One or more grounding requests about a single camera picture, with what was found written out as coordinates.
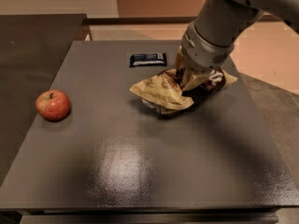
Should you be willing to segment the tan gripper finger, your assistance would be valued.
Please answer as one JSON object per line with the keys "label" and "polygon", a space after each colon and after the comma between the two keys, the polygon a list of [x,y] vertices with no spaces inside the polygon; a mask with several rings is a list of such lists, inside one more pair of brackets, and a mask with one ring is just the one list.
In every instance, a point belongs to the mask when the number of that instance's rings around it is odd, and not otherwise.
{"label": "tan gripper finger", "polygon": [[182,48],[178,49],[176,60],[175,60],[176,76],[183,77],[186,70],[186,61],[182,52]]}
{"label": "tan gripper finger", "polygon": [[180,83],[181,89],[183,91],[190,91],[196,88],[208,79],[210,73],[210,70],[195,71],[186,69]]}

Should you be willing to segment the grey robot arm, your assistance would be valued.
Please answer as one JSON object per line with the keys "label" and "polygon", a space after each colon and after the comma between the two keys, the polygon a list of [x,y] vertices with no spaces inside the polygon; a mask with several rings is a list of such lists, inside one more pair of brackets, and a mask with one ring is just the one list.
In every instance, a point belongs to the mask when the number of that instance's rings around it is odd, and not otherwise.
{"label": "grey robot arm", "polygon": [[232,58],[239,71],[298,92],[299,0],[206,0],[182,37],[195,70]]}

